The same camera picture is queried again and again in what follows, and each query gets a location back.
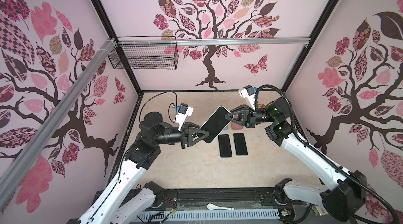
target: wire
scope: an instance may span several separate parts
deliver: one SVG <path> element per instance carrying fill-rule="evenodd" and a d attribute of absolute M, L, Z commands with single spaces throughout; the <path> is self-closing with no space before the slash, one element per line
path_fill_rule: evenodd
<path fill-rule="evenodd" d="M 390 214 L 393 217 L 393 220 L 390 224 L 399 224 L 399 216 L 397 215 L 395 209 L 385 200 L 383 199 L 379 194 L 377 194 L 375 191 L 371 190 L 368 188 L 366 185 L 362 184 L 359 180 L 357 180 L 355 177 L 351 176 L 350 174 L 346 173 L 345 171 L 342 170 L 342 167 L 338 167 L 332 160 L 330 160 L 326 155 L 324 155 L 322 152 L 320 152 L 318 149 L 316 149 L 314 146 L 309 144 L 308 141 L 304 141 L 298 134 L 297 130 L 295 129 L 295 118 L 294 118 L 294 110 L 292 108 L 290 100 L 288 100 L 287 96 L 277 87 L 273 85 L 262 85 L 260 86 L 257 91 L 255 92 L 255 106 L 258 104 L 258 95 L 259 91 L 262 90 L 263 88 L 271 88 L 275 90 L 279 95 L 286 101 L 288 109 L 290 110 L 290 121 L 291 121 L 291 130 L 293 131 L 293 134 L 295 137 L 304 144 L 304 146 L 308 147 L 311 151 L 315 152 L 318 156 L 320 156 L 323 160 L 325 160 L 332 168 L 334 168 L 336 171 L 340 172 L 340 174 L 344 175 L 346 178 L 350 179 L 352 182 L 354 182 L 356 185 L 367 191 L 369 194 L 374 196 L 377 200 L 379 200 L 389 211 Z M 380 222 L 375 222 L 371 220 L 367 220 L 363 217 L 353 215 L 353 217 L 357 220 L 363 221 L 368 224 L 381 224 Z"/>
<path fill-rule="evenodd" d="M 165 94 L 165 93 L 174 93 L 175 94 L 175 97 L 176 97 L 176 103 L 175 103 L 175 108 L 177 108 L 178 107 L 178 95 L 174 92 L 174 91 L 166 91 L 166 92 L 162 92 L 162 93 L 159 93 L 158 95 L 156 95 L 156 96 L 153 96 L 153 97 L 151 97 L 150 99 L 148 99 L 148 101 L 146 101 L 145 103 L 144 103 L 144 105 L 141 107 L 141 110 L 140 110 L 140 113 L 139 113 L 139 121 L 141 122 L 141 112 L 143 111 L 143 108 L 144 108 L 144 106 L 150 101 L 150 100 L 152 100 L 152 99 L 154 99 L 155 97 L 157 97 L 157 96 L 160 96 L 160 95 L 162 95 L 162 94 Z"/>

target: black smartphone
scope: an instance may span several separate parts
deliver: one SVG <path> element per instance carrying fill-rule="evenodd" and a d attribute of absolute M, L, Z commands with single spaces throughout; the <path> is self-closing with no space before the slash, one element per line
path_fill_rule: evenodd
<path fill-rule="evenodd" d="M 211 143 L 213 139 L 229 124 L 229 121 L 225 119 L 225 115 L 229 113 L 229 110 L 223 106 L 219 106 L 213 115 L 210 116 L 207 121 L 200 127 L 201 130 L 210 132 L 209 136 L 203 139 L 206 143 Z"/>
<path fill-rule="evenodd" d="M 243 133 L 234 133 L 235 153 L 237 156 L 248 155 L 246 148 L 245 135 Z"/>
<path fill-rule="evenodd" d="M 232 157 L 229 135 L 219 135 L 220 157 Z"/>

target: floor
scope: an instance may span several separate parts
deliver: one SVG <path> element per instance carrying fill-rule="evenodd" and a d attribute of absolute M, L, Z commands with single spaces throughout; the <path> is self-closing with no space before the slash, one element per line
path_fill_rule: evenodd
<path fill-rule="evenodd" d="M 140 109 L 144 103 L 158 93 L 144 93 Z M 181 102 L 194 108 L 193 114 L 186 121 L 202 125 L 219 107 L 228 110 L 245 104 L 238 92 L 178 92 L 178 105 Z M 268 104 L 279 95 L 274 91 L 264 91 L 259 94 L 259 103 Z M 152 111 L 162 114 L 164 121 L 171 123 L 168 118 L 168 107 L 175 102 L 173 93 L 160 95 L 144 107 L 141 118 Z M 128 139 L 126 149 L 134 142 L 140 129 L 139 112 L 136 122 Z M 210 144 L 200 141 L 195 146 L 181 149 L 175 145 L 160 145 L 161 154 L 154 161 L 139 183 L 144 185 L 154 181 L 164 188 L 220 188 L 220 187 L 263 187 L 274 186 L 284 178 L 292 178 L 302 183 L 320 185 L 318 177 L 305 164 L 288 151 L 276 145 L 266 135 L 264 128 L 269 124 L 260 124 L 255 128 L 228 130 L 231 140 L 232 157 L 221 158 L 218 140 Z M 248 155 L 236 156 L 233 133 L 242 132 L 245 135 Z"/>

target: black wire basket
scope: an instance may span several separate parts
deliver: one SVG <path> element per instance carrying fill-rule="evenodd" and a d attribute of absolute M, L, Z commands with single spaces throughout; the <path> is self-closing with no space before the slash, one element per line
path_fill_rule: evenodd
<path fill-rule="evenodd" d="M 174 69 L 178 65 L 178 46 L 174 36 L 157 36 L 162 40 L 144 40 L 147 37 L 133 36 L 135 41 L 118 43 L 109 54 L 114 69 Z"/>

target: wall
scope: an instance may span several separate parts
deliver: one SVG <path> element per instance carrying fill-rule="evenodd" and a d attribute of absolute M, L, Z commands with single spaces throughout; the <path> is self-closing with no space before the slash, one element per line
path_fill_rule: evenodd
<path fill-rule="evenodd" d="M 0 0 L 0 174 L 107 39 L 90 0 Z M 1 223 L 66 223 L 105 186 L 137 98 L 106 60 L 7 206 Z"/>
<path fill-rule="evenodd" d="M 359 170 L 403 223 L 403 0 L 342 0 L 295 77 L 290 97 L 306 135 Z M 369 196 L 358 212 L 389 223 Z"/>
<path fill-rule="evenodd" d="M 178 39 L 307 37 L 328 0 L 221 1 L 102 0 L 118 36 L 163 34 Z M 301 44 L 180 47 L 177 70 L 138 69 L 134 74 L 144 90 L 238 89 L 268 80 L 282 86 L 301 48 Z"/>

